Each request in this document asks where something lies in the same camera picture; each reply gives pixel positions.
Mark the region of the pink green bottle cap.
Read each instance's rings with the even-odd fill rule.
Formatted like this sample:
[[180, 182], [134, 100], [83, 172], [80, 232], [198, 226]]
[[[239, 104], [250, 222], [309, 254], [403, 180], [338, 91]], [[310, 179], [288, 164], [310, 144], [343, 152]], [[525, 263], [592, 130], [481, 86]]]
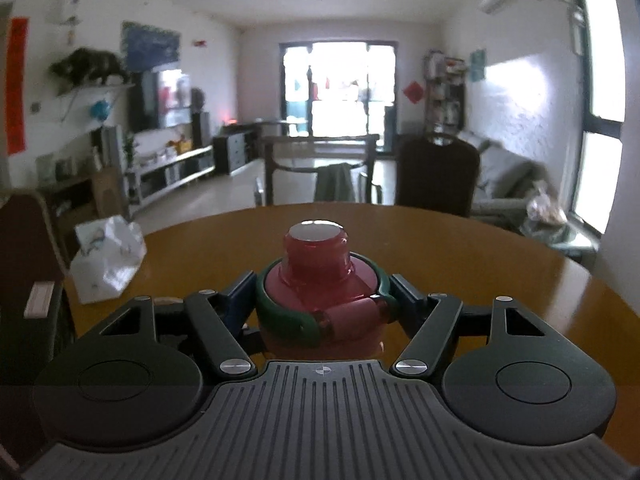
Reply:
[[279, 359], [361, 360], [382, 352], [396, 300], [390, 277], [349, 249], [338, 223], [305, 220], [283, 239], [283, 256], [258, 275], [256, 314]]

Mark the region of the plastic bag on side table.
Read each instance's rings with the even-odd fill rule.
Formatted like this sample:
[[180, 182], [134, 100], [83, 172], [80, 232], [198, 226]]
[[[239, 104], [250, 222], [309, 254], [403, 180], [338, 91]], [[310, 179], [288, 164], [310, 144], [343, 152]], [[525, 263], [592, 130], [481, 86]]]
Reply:
[[544, 180], [534, 182], [534, 192], [526, 205], [527, 218], [547, 226], [564, 226], [567, 222], [565, 211], [556, 198], [548, 193], [548, 183]]

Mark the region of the white tv console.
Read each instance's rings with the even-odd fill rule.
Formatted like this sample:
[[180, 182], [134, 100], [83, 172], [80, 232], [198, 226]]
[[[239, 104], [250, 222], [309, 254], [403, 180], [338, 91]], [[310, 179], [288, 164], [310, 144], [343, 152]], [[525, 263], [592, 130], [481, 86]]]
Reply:
[[130, 214], [215, 171], [213, 148], [198, 148], [175, 157], [153, 160], [126, 171]]

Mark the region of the grey sofa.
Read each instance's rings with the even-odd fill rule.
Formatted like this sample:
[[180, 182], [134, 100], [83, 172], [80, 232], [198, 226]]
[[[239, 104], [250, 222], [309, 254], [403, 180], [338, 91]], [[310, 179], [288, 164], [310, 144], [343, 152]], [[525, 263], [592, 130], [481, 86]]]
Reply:
[[489, 223], [520, 224], [542, 178], [536, 162], [469, 131], [461, 131], [458, 138], [480, 153], [471, 217]]

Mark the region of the dark brown dining chair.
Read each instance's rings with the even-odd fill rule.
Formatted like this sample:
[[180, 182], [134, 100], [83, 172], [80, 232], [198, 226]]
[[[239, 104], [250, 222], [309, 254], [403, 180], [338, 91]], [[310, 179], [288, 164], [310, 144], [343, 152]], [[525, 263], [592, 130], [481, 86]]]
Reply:
[[480, 174], [473, 145], [450, 134], [405, 134], [395, 162], [395, 205], [469, 217]]

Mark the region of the dark drawer cabinet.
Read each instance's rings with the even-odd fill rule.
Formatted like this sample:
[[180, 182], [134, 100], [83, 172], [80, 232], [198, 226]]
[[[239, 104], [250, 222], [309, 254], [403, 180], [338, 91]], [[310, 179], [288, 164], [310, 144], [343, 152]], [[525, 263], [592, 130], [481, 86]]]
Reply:
[[256, 128], [224, 128], [213, 137], [216, 174], [232, 174], [259, 157]]

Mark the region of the blue globe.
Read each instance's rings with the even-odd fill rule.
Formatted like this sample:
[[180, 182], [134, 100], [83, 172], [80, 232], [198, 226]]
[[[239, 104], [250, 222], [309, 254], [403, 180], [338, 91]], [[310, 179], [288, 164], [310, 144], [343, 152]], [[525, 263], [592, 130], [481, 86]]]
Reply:
[[107, 100], [96, 101], [90, 108], [90, 116], [97, 122], [106, 122], [110, 117], [112, 104]]

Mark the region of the flat screen television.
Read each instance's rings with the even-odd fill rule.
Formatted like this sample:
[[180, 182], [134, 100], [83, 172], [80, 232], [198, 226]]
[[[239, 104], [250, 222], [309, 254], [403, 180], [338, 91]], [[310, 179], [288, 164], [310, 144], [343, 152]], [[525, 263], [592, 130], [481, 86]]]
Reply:
[[191, 79], [178, 68], [131, 74], [127, 115], [133, 133], [192, 122]]

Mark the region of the red diamond door decoration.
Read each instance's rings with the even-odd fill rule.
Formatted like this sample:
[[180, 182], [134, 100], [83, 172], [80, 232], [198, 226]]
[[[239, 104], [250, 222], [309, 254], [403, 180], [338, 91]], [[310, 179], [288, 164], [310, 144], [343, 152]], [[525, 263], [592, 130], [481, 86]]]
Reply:
[[425, 88], [419, 81], [411, 81], [408, 86], [402, 90], [402, 93], [411, 104], [420, 103], [425, 96]]

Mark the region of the black bookshelf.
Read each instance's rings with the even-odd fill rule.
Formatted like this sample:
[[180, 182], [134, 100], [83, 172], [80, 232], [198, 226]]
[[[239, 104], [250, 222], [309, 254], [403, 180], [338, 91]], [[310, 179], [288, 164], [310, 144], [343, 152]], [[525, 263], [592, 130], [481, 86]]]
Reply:
[[458, 134], [465, 123], [465, 62], [432, 49], [423, 60], [424, 122], [429, 132]]

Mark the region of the cat figure on shelf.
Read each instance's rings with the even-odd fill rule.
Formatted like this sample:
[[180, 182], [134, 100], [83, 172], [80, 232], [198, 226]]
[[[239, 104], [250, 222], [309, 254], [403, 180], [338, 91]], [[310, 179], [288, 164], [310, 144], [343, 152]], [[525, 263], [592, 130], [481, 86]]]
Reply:
[[73, 88], [88, 81], [99, 81], [105, 86], [111, 77], [119, 77], [123, 84], [130, 81], [122, 60], [115, 53], [90, 48], [78, 48], [61, 61], [52, 63], [49, 73], [65, 80]]

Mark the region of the small teal wall picture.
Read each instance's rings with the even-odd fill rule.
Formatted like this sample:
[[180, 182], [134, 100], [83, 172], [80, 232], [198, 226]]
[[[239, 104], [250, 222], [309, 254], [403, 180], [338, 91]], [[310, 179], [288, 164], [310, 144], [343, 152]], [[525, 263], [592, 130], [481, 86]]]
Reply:
[[486, 78], [486, 50], [477, 49], [470, 54], [469, 78], [479, 82]]

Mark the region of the dark blue wall painting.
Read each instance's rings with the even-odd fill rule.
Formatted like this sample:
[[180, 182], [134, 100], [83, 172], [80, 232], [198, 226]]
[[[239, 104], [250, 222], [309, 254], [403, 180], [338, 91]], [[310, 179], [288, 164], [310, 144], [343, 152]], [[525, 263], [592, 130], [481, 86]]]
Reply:
[[180, 61], [180, 32], [136, 22], [122, 22], [120, 50], [126, 69], [140, 73]]

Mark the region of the red wall scroll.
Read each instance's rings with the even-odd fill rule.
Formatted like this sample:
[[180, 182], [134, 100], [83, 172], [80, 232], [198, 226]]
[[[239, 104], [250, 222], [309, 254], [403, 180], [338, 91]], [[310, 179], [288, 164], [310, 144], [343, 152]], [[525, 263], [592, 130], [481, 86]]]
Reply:
[[6, 46], [6, 149], [9, 155], [26, 150], [24, 121], [24, 80], [29, 18], [11, 18]]

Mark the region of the white wall air conditioner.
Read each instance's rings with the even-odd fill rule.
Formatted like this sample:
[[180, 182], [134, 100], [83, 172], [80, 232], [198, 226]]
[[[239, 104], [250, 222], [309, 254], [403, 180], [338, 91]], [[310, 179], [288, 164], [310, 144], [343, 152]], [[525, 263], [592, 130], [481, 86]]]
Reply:
[[487, 15], [495, 15], [511, 4], [513, 4], [516, 0], [482, 0], [478, 5], [478, 10]]

